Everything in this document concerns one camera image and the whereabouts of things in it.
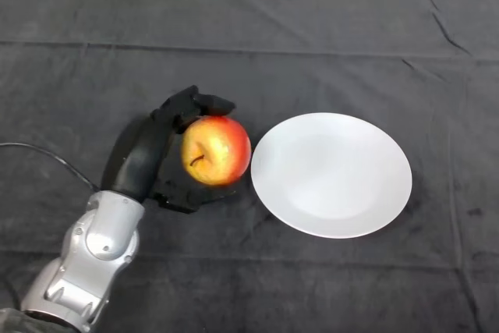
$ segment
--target plate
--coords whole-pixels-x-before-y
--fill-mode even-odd
[[[383,130],[352,116],[310,113],[272,128],[251,162],[258,197],[284,223],[327,238],[364,236],[407,204],[407,157]]]

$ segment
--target red apple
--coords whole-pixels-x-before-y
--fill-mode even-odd
[[[197,181],[228,185],[248,168],[251,143],[241,124],[228,117],[209,116],[187,128],[182,141],[182,164]]]

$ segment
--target cable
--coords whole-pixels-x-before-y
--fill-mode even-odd
[[[43,147],[35,146],[34,144],[29,144],[29,143],[21,143],[21,142],[6,142],[6,143],[0,143],[0,147],[25,147],[30,150],[39,152],[43,155],[50,156],[54,160],[58,161],[61,163],[68,171],[71,172],[74,176],[76,176],[80,181],[85,183],[92,191],[95,193],[99,191],[100,189],[98,188],[97,185],[92,183],[82,172],[80,172],[78,169],[76,169],[74,166],[72,166],[70,163],[68,163],[66,160],[58,156],[57,154],[54,154],[53,152],[44,149]],[[5,275],[0,275],[0,282],[4,284],[5,289],[7,290],[7,293],[10,295],[13,307],[17,310],[21,309],[20,305],[20,298],[19,295],[17,294],[16,289],[10,283],[10,281],[7,279]]]
[[[71,174],[76,176],[80,181],[85,183],[92,191],[95,193],[97,191],[100,191],[99,187],[95,185],[93,182],[91,182],[85,175],[83,175],[82,172],[80,172],[78,169],[73,167],[70,163],[68,163],[66,160],[58,156],[57,154],[54,154],[53,152],[40,147],[40,146],[35,146],[34,144],[29,144],[29,143],[21,143],[21,142],[6,142],[6,143],[0,143],[0,147],[25,147],[29,148],[30,150],[39,152],[41,154],[50,156],[51,158],[55,159],[59,163],[61,163]]]
[[[16,288],[14,288],[14,285],[7,279],[6,275],[0,275],[0,280],[10,296],[12,308],[21,311],[21,298],[19,298],[19,294],[17,293]]]

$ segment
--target robotic arm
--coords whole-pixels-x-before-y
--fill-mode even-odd
[[[47,264],[22,301],[28,319],[79,333],[92,331],[116,276],[136,256],[137,225],[147,198],[160,207],[193,213],[234,193],[224,188],[183,190],[158,176],[176,134],[200,116],[227,115],[234,107],[220,97],[199,94],[193,86],[130,123],[108,159],[101,191],[90,197],[87,212],[65,235],[61,256]]]

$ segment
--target table surface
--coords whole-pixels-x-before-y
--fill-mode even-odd
[[[0,0],[0,141],[97,182],[122,127],[192,84],[237,103],[253,146],[294,115],[365,119],[412,166],[388,227],[308,236],[249,176],[193,215],[151,204],[98,331],[496,332],[498,24],[497,0]],[[22,295],[89,191],[43,156],[0,160],[0,272]]]

